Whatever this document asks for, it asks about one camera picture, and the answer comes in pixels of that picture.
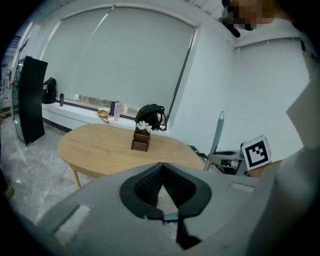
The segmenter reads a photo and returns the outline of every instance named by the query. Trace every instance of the table leg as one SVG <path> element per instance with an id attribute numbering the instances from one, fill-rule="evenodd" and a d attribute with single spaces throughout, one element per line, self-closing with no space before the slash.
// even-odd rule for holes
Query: table leg
<path id="1" fill-rule="evenodd" d="M 75 170 L 72 170 L 72 169 L 71 169 L 71 172 L 72 172 L 72 176 L 73 176 L 73 179 L 74 179 L 74 183 L 75 183 L 76 188 L 77 188 L 77 189 L 80 189 L 80 188 L 81 188 L 81 185 L 80 185 L 78 173 L 77 173 Z"/>

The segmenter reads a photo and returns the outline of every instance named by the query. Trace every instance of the desk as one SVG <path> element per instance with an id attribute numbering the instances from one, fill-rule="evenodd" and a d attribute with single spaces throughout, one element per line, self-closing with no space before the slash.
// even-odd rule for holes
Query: desk
<path id="1" fill-rule="evenodd" d="M 152 134 L 147 152 L 131 150 L 134 131 L 108 124 L 82 125 L 60 140 L 58 152 L 81 187 L 78 172 L 101 177 L 157 162 L 175 163 L 202 170 L 201 159 L 186 144 L 174 138 Z"/>

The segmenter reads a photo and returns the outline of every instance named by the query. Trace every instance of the marble floor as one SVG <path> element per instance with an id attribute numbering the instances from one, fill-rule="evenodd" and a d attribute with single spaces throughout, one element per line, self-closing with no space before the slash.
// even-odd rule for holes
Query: marble floor
<path id="1" fill-rule="evenodd" d="M 0 168 L 15 190 L 9 203 L 14 211 L 34 223 L 76 191 L 70 167 L 58 154 L 59 140 L 66 133 L 46 123 L 44 130 L 45 135 L 27 147 L 19 140 L 12 118 L 5 119 L 1 126 Z M 93 179 L 79 173 L 82 185 Z M 159 193 L 159 207 L 168 213 L 176 210 L 165 189 Z M 167 222 L 164 228 L 173 239 L 176 237 L 176 222 Z"/>

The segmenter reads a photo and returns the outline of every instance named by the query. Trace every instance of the wooden table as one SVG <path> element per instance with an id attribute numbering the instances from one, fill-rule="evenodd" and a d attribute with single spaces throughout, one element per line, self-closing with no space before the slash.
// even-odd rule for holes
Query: wooden table
<path id="1" fill-rule="evenodd" d="M 58 151 L 81 187 L 78 172 L 101 177 L 157 162 L 175 163 L 202 170 L 201 159 L 179 140 L 151 133 L 147 152 L 131 150 L 134 131 L 109 124 L 82 125 L 60 140 Z"/>

